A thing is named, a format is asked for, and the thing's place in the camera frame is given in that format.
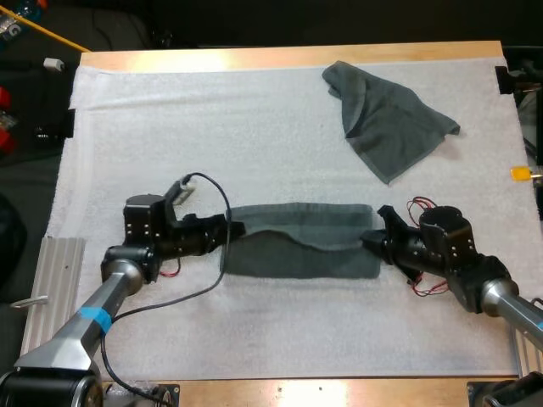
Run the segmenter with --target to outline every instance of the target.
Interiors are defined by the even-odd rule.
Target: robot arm
[[[477,252],[472,227],[460,210],[450,206],[426,209],[420,228],[408,226],[391,206],[378,213],[385,229],[362,235],[364,246],[396,265],[410,284],[422,272],[447,280],[449,289],[468,312],[501,316],[543,351],[543,309],[518,295],[518,286],[495,256]],[[532,372],[516,382],[499,383],[475,398],[484,407],[543,405],[543,375]]]
[[[16,370],[0,378],[0,406],[104,405],[100,372],[92,357],[124,299],[144,283],[156,281],[164,260],[207,254],[226,242],[224,215],[176,219],[174,204],[191,192],[184,187],[179,181],[165,196],[140,195],[126,201],[125,242],[107,250],[102,286],[50,341],[22,355]],[[230,227],[231,240],[244,234],[243,224],[233,222]],[[134,400],[126,405],[135,405]]]

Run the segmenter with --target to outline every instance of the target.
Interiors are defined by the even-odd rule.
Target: metal arm segment
[[[543,309],[519,297],[514,281],[487,282],[483,287],[482,302],[485,314],[503,317],[543,351]]]
[[[141,288],[143,275],[136,263],[126,259],[110,262],[107,271],[109,278],[81,309],[103,309],[113,317],[124,299]],[[15,367],[93,371],[99,377],[99,369],[92,357],[100,344],[103,328],[95,319],[84,316],[81,309],[49,342],[22,355],[15,362]]]

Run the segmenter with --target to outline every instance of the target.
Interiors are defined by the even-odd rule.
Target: yellow object
[[[41,33],[45,34],[46,36],[50,36],[50,37],[54,38],[55,40],[60,41],[60,42],[62,42],[64,44],[68,45],[69,47],[72,47],[72,48],[75,48],[78,51],[81,51],[82,53],[90,53],[91,52],[90,49],[87,49],[85,47],[82,47],[81,45],[76,44],[75,42],[67,40],[63,36],[59,36],[58,34],[55,34],[54,32],[49,31],[48,29],[43,28],[42,26],[40,26],[40,25],[30,21],[30,20],[27,20],[24,17],[21,17],[20,15],[14,13],[13,11],[8,10],[4,6],[0,6],[0,11],[2,11],[4,14],[7,14],[9,17],[12,17],[12,18],[20,21],[23,24],[26,24],[29,27],[32,27],[33,29],[40,31]]]
[[[532,171],[529,167],[512,167],[511,178],[514,181],[529,181],[532,179]]]

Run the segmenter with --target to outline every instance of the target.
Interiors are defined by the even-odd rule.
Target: red object
[[[11,95],[5,87],[0,86],[0,109],[8,110],[11,106]]]
[[[15,150],[15,140],[5,130],[0,130],[0,152],[4,155]]]

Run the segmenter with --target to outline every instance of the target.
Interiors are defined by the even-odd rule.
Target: wrinkled gray fabric
[[[388,184],[460,126],[425,105],[411,89],[338,61],[322,73],[342,101],[345,138],[373,173]]]
[[[361,246],[368,205],[285,203],[232,209],[246,235],[231,245],[227,273],[269,278],[375,278],[379,259]]]

